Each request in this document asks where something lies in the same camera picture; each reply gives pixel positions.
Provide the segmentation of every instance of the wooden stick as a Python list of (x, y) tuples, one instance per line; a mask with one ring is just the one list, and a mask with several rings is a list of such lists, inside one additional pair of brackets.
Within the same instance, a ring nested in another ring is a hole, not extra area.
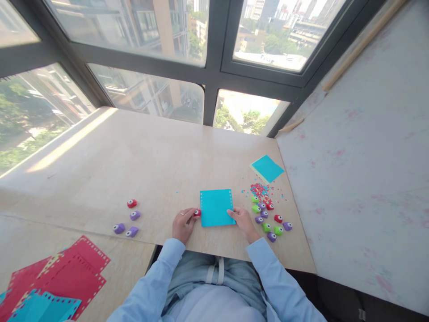
[(396, 0), (386, 13), (380, 18), (380, 20), (375, 24), (373, 29), (367, 34), (367, 36), (356, 46), (356, 48), (350, 53), (347, 59), (343, 64), (338, 68), (338, 70), (332, 75), (332, 77), (327, 81), (327, 83), (322, 87), (322, 90), (327, 92), (329, 91), (336, 81), (341, 77), (341, 75), (349, 68), (352, 62), (360, 55), (360, 53), (365, 49), (365, 47), (374, 39), (374, 37), (379, 33), (379, 31), (385, 26), (385, 24), (394, 16), (394, 14), (399, 10), (399, 8), (407, 0)]
[(278, 131), (279, 132), (290, 132), (294, 128), (296, 128), (298, 125), (300, 125), (303, 121), (304, 121), (304, 119), (300, 119), (299, 121), (296, 121), (295, 123), (292, 123), (291, 125), (285, 126), (284, 128), (282, 128), (281, 130), (278, 130)]

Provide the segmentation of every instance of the white wall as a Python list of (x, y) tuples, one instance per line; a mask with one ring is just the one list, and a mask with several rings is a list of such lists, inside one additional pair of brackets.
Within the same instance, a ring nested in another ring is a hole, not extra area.
[(278, 136), (318, 274), (429, 315), (429, 3), (410, 1)]

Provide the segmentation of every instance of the person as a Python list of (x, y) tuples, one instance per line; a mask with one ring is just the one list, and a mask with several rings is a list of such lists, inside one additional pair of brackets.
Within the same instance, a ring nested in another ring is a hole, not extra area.
[(178, 212), (172, 238), (107, 321), (326, 321), (243, 208), (227, 212), (249, 242), (253, 265), (185, 251), (199, 218), (193, 216), (195, 210)]

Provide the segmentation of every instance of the glass pane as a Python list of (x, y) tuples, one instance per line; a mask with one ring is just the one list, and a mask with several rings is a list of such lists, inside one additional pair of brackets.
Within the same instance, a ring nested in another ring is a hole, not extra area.
[(0, 175), (94, 110), (59, 64), (0, 81)]
[(204, 90), (193, 83), (88, 64), (115, 107), (202, 124)]
[(0, 0), (0, 47), (11, 47), (40, 39), (7, 0)]
[(267, 136), (289, 102), (220, 89), (214, 127)]
[(345, 0), (244, 0), (233, 60), (299, 72)]
[(45, 0), (76, 42), (205, 66), (209, 0)]

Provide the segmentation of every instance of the red paper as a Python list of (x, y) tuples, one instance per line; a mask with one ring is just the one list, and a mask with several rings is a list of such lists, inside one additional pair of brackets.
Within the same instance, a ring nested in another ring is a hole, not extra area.
[(0, 322), (6, 321), (23, 295), (35, 288), (56, 296), (82, 300), (73, 316), (77, 318), (105, 284), (105, 279), (100, 274), (110, 262), (110, 258), (85, 236), (66, 249), (59, 259), (38, 277), (50, 258), (12, 274), (9, 283), (12, 291), (0, 305)]
[(64, 251), (79, 253), (85, 261), (90, 264), (97, 273), (100, 273), (110, 262), (110, 258), (104, 254), (92, 241), (82, 235), (70, 248)]
[(104, 277), (93, 271), (93, 268), (79, 255), (74, 255), (64, 263), (57, 272), (49, 272), (41, 280), (41, 289), (60, 297), (71, 297), (82, 300), (73, 319), (78, 318), (89, 302), (106, 283)]
[(45, 258), (12, 273), (8, 286), (8, 290), (10, 291), (0, 304), (0, 322), (7, 321), (13, 309), (17, 306), (19, 301), (23, 299), (25, 293), (29, 293), (34, 288), (33, 283), (37, 275), (39, 275), (49, 259), (50, 257)]

